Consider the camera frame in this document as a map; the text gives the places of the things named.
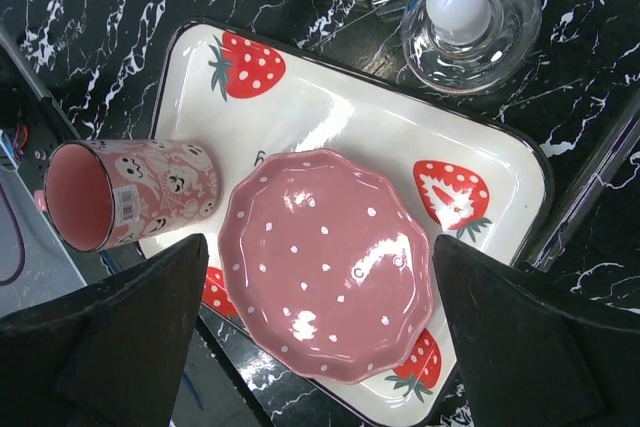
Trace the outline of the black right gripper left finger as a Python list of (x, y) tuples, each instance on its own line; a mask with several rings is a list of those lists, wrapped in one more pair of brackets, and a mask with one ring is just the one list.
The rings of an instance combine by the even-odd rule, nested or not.
[(2, 425), (169, 425), (207, 265), (207, 242), (192, 234), (2, 317)]

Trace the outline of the glass alcohol lamp white cap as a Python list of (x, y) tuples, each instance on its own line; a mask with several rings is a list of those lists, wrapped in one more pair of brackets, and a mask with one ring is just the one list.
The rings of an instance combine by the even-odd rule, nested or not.
[(521, 67), (541, 20), (541, 0), (419, 0), (400, 24), (404, 58), (438, 92), (490, 93)]

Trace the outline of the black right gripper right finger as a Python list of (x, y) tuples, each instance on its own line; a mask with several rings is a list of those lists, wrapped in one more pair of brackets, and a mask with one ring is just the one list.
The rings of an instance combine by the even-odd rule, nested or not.
[(638, 425), (638, 315), (448, 235), (433, 265), (476, 425)]

